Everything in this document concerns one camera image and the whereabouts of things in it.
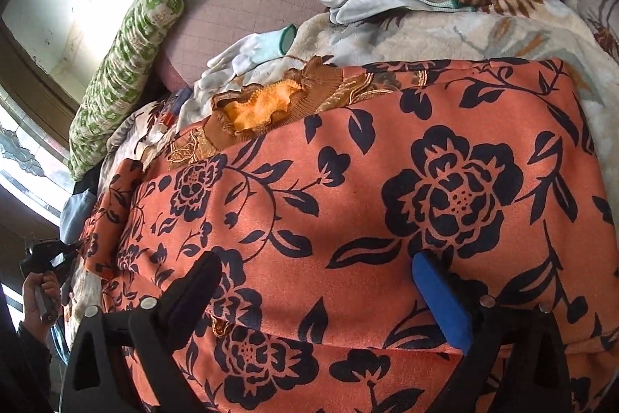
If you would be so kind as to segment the person's left hand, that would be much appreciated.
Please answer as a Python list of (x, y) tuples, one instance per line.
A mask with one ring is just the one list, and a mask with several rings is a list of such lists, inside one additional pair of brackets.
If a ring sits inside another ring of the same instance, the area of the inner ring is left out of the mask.
[(56, 310), (60, 309), (61, 289), (56, 275), (52, 271), (44, 274), (31, 272), (23, 283), (23, 306), (24, 321), (23, 327), (41, 344), (46, 344), (47, 335), (53, 322), (46, 322), (42, 319), (37, 293), (41, 291), (53, 301)]

